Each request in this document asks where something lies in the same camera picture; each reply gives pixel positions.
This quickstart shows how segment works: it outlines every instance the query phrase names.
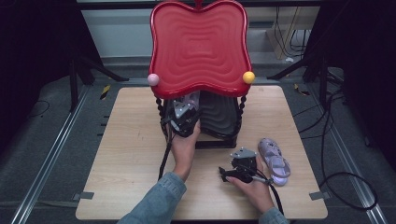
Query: person's left hand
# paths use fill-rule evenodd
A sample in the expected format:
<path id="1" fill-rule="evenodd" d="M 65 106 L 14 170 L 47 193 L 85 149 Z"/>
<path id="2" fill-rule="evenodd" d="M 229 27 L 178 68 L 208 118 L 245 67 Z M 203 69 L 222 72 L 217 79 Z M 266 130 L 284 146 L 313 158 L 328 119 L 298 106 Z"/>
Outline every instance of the person's left hand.
<path id="1" fill-rule="evenodd" d="M 186 138 L 176 135 L 172 141 L 172 153 L 175 158 L 175 169 L 173 172 L 180 176 L 183 181 L 186 181 L 187 177 L 189 177 L 195 152 L 195 143 L 200 132 L 201 123 L 198 120 L 192 135 Z"/>

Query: denim sleeve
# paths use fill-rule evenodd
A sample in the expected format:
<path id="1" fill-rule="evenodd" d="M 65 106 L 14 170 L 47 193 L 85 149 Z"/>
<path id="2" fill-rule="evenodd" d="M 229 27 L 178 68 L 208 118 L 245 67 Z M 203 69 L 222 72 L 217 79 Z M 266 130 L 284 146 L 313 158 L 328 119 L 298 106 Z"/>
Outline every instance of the denim sleeve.
<path id="1" fill-rule="evenodd" d="M 183 180 L 174 173 L 166 173 L 118 223 L 170 223 L 185 192 Z"/>
<path id="2" fill-rule="evenodd" d="M 266 213 L 262 214 L 259 218 L 259 224 L 288 224 L 289 222 L 285 217 L 273 207 Z"/>

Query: purple sandal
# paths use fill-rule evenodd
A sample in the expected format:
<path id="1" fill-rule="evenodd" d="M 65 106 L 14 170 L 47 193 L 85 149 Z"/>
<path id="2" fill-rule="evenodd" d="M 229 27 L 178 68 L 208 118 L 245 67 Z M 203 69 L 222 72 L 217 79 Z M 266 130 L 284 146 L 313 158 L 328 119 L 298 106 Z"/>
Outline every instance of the purple sandal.
<path id="1" fill-rule="evenodd" d="M 284 186 L 290 176 L 290 165 L 282 157 L 282 152 L 277 143 L 270 138 L 263 138 L 259 143 L 259 151 L 270 169 L 274 183 L 278 186 Z"/>

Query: red shelf top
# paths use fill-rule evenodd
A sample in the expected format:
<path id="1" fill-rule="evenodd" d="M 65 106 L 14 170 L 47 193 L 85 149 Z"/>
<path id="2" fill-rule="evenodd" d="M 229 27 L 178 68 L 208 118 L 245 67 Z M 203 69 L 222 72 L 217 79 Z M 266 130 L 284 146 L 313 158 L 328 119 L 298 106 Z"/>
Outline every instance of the red shelf top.
<path id="1" fill-rule="evenodd" d="M 239 97 L 250 84 L 246 47 L 247 14 L 231 0 L 207 7 L 177 1 L 162 2 L 151 12 L 153 53 L 150 74 L 160 78 L 154 95 L 172 99 L 193 91 Z"/>

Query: hand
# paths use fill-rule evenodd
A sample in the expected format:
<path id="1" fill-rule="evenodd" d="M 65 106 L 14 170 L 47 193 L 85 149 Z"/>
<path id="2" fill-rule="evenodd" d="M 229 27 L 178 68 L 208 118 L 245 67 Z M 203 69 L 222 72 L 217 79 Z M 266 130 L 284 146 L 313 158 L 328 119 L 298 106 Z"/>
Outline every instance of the hand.
<path id="1" fill-rule="evenodd" d="M 183 181 L 186 181 L 187 177 L 189 177 L 195 152 L 195 143 L 200 132 L 201 123 L 198 120 L 192 135 L 186 138 L 175 135 L 172 141 L 172 153 L 175 158 L 175 169 L 173 172 L 180 176 Z"/>
<path id="2" fill-rule="evenodd" d="M 262 159 L 256 157 L 257 168 L 262 171 Z M 242 182 L 238 178 L 227 176 L 227 180 L 241 189 L 248 197 L 248 200 L 261 212 L 265 213 L 274 207 L 269 187 L 260 181 L 253 180 L 249 184 Z"/>

